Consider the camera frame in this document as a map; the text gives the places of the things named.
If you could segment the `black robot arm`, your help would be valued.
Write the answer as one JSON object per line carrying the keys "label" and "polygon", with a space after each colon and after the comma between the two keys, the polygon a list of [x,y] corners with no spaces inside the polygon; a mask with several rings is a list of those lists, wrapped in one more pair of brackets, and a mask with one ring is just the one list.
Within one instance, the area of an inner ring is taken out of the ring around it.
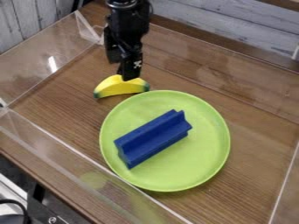
{"label": "black robot arm", "polygon": [[131,81],[142,73],[143,42],[150,31],[151,3],[149,0],[106,0],[110,14],[106,17],[105,46],[107,59],[118,63],[117,73]]}

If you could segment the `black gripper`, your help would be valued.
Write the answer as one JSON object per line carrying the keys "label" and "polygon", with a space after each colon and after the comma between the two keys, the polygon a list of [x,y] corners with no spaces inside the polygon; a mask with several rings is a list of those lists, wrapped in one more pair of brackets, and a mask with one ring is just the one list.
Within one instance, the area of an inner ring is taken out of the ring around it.
{"label": "black gripper", "polygon": [[[150,6],[135,6],[121,9],[111,8],[105,28],[105,47],[111,64],[122,63],[123,81],[138,78],[143,67],[142,38],[150,30]],[[122,59],[122,50],[129,54]]]}

